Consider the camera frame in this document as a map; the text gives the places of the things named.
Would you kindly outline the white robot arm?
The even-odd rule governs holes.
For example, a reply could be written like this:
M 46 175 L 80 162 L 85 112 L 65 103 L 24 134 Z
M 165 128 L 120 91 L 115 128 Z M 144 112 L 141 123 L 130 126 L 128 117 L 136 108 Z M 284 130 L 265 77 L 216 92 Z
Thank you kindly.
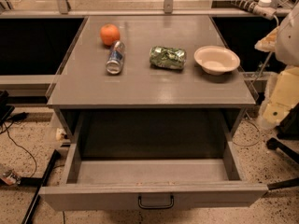
M 286 65 L 268 79 L 257 119 L 261 128 L 273 129 L 299 104 L 299 4 L 255 48 L 274 52 L 276 59 Z

